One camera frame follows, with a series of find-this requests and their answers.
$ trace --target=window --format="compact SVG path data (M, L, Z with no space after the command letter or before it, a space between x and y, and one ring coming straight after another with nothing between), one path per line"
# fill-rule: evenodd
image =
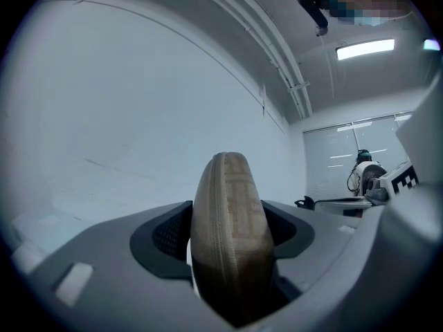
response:
M315 201L350 196L346 180L357 155L351 124L305 133L305 153L308 196Z
M307 195L313 200L352 196L347 178L359 149L390 171L408 157L395 132L411 113L366 119L304 133Z

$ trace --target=black cable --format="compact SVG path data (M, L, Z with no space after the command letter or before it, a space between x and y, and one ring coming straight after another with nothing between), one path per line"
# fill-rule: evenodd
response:
M351 190L351 189L349 188L349 179L351 178L351 176L352 176L352 174L354 173L354 171L355 171L355 169L356 169L357 166L358 166L358 164L355 164L355 165L354 165L354 168L352 169L351 174L350 174L349 177L347 178L346 185L347 185L347 188L349 189L350 192L358 192L358 190L359 190L359 188L360 188L360 176L359 176L359 184L357 185L357 188L356 188L355 190Z

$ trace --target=fluorescent light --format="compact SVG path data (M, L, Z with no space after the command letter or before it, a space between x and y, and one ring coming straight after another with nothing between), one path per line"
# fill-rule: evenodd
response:
M347 158L349 156L352 156L352 154L349 155L340 155L340 156L331 156L330 158Z
M349 130L349 129L369 127L370 125L372 125L372 122L365 122L365 123L360 123L360 124L348 125L346 127L338 128L337 131L345 131L345 130Z
M359 55L365 55L385 50L394 49L395 39L385 39L383 41L369 41L367 43L355 44L353 46L340 47L336 49L338 60L343 60Z
M383 149L383 150L375 150L375 151L369 151L371 154L375 154L376 152L382 152L382 151L386 151L388 149Z
M412 116L413 116L412 114L407 114L406 116L396 117L395 119L396 120L408 120Z
M440 45L435 39L427 39L426 41L424 41L423 49L440 50Z

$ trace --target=face mask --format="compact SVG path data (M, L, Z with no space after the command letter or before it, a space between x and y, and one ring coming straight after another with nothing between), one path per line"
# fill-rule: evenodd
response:
M391 19L399 19L408 16L411 12L404 12L396 17L373 17L371 10L350 10L346 2L338 0L322 0L322 6L329 14L336 17L342 24L378 26Z

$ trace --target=ceiling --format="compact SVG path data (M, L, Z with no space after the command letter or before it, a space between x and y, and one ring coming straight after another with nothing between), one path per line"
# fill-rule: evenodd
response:
M289 123L300 119L284 82L286 75L279 74L278 67L270 63L269 53L266 54L257 39L245 32L247 28L239 19L236 21L230 15L229 6L217 5L214 0L148 1L189 21L234 59L257 84L265 84L275 107ZM281 45L289 47L288 53L282 49L277 51L281 52L282 62L289 65L288 57L295 58L295 68L289 71L295 77L292 86L303 80L310 83L303 92L307 91L313 113L345 102L425 87L439 69L440 54L422 48L424 39L432 35L416 12L375 27L340 24L325 12L329 32L317 37L314 21L296 0L253 1L276 26L277 34L284 39ZM240 9L256 17L257 10L250 7L246 4ZM393 51L337 60L335 50L339 46L390 37L395 38ZM301 81L295 76L296 69L301 72Z
M307 90L314 113L343 102L427 86L439 68L440 54L423 50L424 39L432 34L416 12L380 26L340 24L325 12L329 31L317 37L314 21L296 0L256 1L280 29L303 78L310 82ZM395 38L393 51L342 61L336 57L339 46L383 38Z

